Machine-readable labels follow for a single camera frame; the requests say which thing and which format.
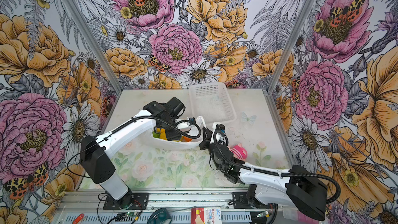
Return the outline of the translucent white plastic bag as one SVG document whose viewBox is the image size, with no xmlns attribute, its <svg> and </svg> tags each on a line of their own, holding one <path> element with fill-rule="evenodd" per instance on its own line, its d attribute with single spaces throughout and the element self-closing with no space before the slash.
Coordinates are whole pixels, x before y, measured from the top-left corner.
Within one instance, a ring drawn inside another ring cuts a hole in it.
<svg viewBox="0 0 398 224">
<path fill-rule="evenodd" d="M 198 118 L 195 119 L 195 123 L 199 126 L 201 131 L 203 127 L 207 127 L 203 116 L 198 116 Z M 198 128 L 187 122 L 178 124 L 177 128 L 182 129 L 184 132 L 188 132 L 188 135 L 191 136 L 199 134 Z M 155 127 L 152 133 L 148 136 L 148 145 L 163 150 L 183 151 L 198 147 L 202 140 L 203 139 L 201 137 L 191 139 L 181 135 L 180 139 L 169 141 L 166 138 L 166 130 L 164 128 Z"/>
</svg>

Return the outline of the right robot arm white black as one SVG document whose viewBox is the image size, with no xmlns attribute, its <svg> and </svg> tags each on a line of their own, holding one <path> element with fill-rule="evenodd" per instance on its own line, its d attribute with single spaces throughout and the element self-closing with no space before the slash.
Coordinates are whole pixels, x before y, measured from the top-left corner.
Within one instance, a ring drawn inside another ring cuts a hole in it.
<svg viewBox="0 0 398 224">
<path fill-rule="evenodd" d="M 292 206 L 305 216 L 324 221 L 327 188 L 318 174 L 309 173 L 301 166 L 291 169 L 267 169 L 254 166 L 234 157 L 227 146 L 225 127 L 216 125 L 214 131 L 202 128 L 201 150 L 208 150 L 210 160 L 229 182 L 247 185 L 249 205 Z"/>
</svg>

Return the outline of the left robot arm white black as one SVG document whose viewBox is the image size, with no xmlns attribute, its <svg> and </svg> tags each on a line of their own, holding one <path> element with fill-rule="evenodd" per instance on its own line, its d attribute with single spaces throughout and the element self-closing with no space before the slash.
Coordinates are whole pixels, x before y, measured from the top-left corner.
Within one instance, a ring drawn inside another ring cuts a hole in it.
<svg viewBox="0 0 398 224">
<path fill-rule="evenodd" d="M 133 208 L 136 201 L 111 158 L 143 133 L 148 133 L 149 140 L 161 148 L 184 150 L 197 147 L 206 123 L 202 116 L 181 119 L 185 109 L 176 97 L 166 103 L 152 101 L 117 128 L 96 137 L 83 138 L 79 162 L 92 181 L 108 193 L 116 208 Z"/>
</svg>

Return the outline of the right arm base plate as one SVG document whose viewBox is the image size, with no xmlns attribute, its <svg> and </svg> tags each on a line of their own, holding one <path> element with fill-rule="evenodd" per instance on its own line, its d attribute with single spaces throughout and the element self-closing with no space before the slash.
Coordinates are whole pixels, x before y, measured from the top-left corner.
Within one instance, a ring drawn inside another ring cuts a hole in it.
<svg viewBox="0 0 398 224">
<path fill-rule="evenodd" d="M 246 192 L 233 192 L 232 200 L 228 203 L 229 206 L 233 206 L 234 209 L 272 209 L 276 208 L 275 204 L 263 204 L 254 198 L 247 198 Z"/>
</svg>

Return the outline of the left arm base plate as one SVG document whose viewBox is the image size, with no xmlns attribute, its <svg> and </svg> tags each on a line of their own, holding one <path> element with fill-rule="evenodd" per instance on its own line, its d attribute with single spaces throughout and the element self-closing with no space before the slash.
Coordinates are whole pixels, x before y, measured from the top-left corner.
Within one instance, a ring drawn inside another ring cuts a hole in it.
<svg viewBox="0 0 398 224">
<path fill-rule="evenodd" d="M 128 192 L 119 200 L 115 200 L 110 194 L 107 195 L 103 210 L 145 210 L 149 201 L 149 193 Z"/>
</svg>

